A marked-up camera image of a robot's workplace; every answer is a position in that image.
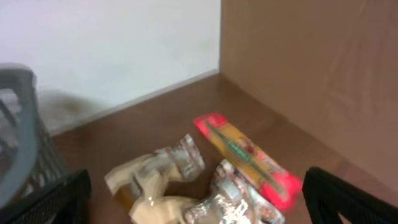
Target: laundry basket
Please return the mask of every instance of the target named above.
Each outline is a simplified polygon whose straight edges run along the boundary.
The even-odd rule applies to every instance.
[[[86,171],[67,174],[37,114],[34,78],[0,65],[0,223],[42,223],[91,192]]]

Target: brown cardboard panel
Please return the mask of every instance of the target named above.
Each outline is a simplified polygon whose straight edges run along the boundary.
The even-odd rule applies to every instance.
[[[222,74],[398,190],[398,2],[221,8]]]

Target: white wall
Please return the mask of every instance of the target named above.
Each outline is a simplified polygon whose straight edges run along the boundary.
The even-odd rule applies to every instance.
[[[0,62],[53,131],[218,68],[220,0],[0,0]]]

